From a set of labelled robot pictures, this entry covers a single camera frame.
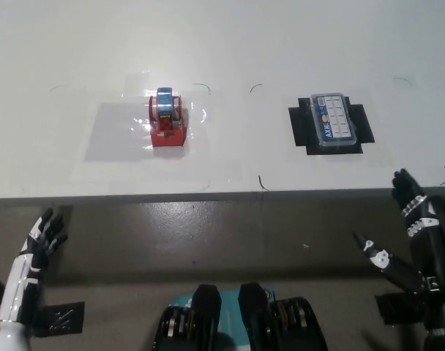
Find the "black right hand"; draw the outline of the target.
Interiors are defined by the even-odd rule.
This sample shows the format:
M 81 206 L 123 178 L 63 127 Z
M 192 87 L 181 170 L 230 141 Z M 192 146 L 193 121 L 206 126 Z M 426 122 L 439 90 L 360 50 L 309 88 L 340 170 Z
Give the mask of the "black right hand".
M 381 248 L 365 234 L 353 237 L 363 255 L 392 284 L 418 295 L 425 305 L 423 323 L 433 336 L 445 336 L 445 233 L 431 197 L 405 169 L 394 173 L 392 197 L 405 222 L 412 263 Z

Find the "white and black left hand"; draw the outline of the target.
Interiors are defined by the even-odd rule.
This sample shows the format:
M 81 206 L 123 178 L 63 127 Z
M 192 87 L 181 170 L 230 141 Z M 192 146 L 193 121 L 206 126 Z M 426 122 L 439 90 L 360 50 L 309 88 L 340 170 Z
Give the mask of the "white and black left hand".
M 0 322 L 33 323 L 50 256 L 68 238 L 63 228 L 63 215 L 52 208 L 38 217 L 13 260 L 0 305 Z

